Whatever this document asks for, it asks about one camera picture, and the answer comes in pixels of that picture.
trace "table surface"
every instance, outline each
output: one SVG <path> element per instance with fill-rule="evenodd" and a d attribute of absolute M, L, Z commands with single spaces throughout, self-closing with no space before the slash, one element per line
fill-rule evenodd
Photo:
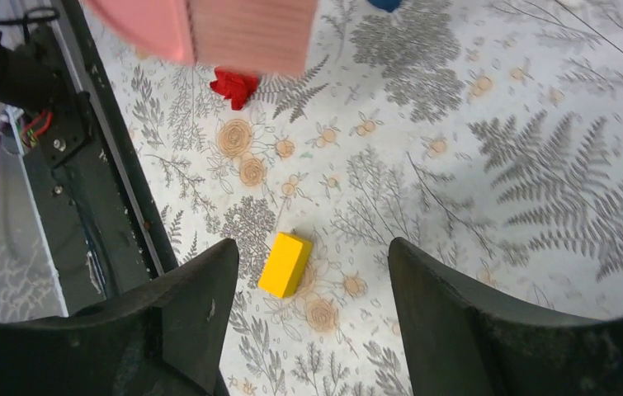
<path fill-rule="evenodd" d="M 533 304 L 623 315 L 623 6 L 321 0 L 304 77 L 242 111 L 210 68 L 86 15 L 179 260 L 238 242 L 232 394 L 410 394 L 394 237 Z M 315 243 L 284 300 L 256 287 L 278 231 Z"/>

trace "red toy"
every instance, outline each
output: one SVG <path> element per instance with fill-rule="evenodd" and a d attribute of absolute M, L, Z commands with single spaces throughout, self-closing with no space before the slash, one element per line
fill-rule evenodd
<path fill-rule="evenodd" d="M 212 91 L 220 94 L 224 99 L 231 100 L 231 109 L 241 110 L 258 85 L 257 76 L 250 76 L 227 72 L 222 68 L 215 68 L 216 81 L 209 83 Z"/>

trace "red wire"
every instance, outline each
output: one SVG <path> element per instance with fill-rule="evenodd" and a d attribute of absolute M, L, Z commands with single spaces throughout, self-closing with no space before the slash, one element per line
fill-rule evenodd
<path fill-rule="evenodd" d="M 20 140 L 24 142 L 27 132 L 29 132 L 29 130 L 32 129 L 32 127 L 34 127 L 37 123 L 39 123 L 39 121 L 43 120 L 45 117 L 46 117 L 45 123 L 34 133 L 34 138 L 36 139 L 40 135 L 42 135 L 44 132 L 46 132 L 46 130 L 51 126 L 51 121 L 54 119 L 54 113 L 51 111 L 47 112 L 46 110 L 44 110 L 29 124 L 25 125 L 24 129 L 22 130 Z"/>
<path fill-rule="evenodd" d="M 49 114 L 46 116 L 46 122 L 44 123 L 44 126 L 42 126 L 41 128 L 39 128 L 35 133 L 34 133 L 34 137 L 38 138 L 39 136 L 41 136 L 44 132 L 46 132 L 46 130 L 51 126 L 51 120 L 54 119 L 54 113 L 49 111 Z"/>

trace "wooden block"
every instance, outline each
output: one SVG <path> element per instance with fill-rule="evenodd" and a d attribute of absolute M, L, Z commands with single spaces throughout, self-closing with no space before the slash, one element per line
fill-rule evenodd
<path fill-rule="evenodd" d="M 296 292 L 314 244 L 288 233 L 278 233 L 258 287 L 281 299 Z"/>

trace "blue object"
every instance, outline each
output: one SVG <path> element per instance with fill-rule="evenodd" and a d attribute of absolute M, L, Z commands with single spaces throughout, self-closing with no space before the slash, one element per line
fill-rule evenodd
<path fill-rule="evenodd" d="M 382 10 L 393 12 L 401 5 L 401 0 L 367 0 L 371 5 Z"/>

